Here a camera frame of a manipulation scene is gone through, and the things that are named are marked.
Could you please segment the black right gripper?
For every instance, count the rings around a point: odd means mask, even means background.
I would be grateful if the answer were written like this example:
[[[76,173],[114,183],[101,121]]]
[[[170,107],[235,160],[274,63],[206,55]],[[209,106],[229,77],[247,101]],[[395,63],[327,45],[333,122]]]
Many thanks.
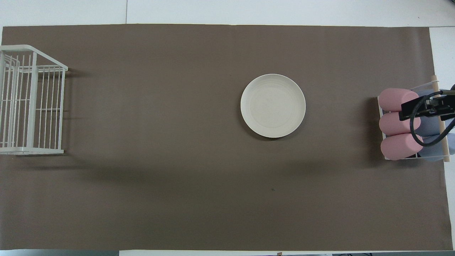
[[[414,108],[418,105],[416,113],[413,115]],[[411,117],[437,117],[441,119],[452,119],[455,117],[455,96],[443,95],[440,97],[422,96],[401,104],[399,112],[400,121],[405,121]]]

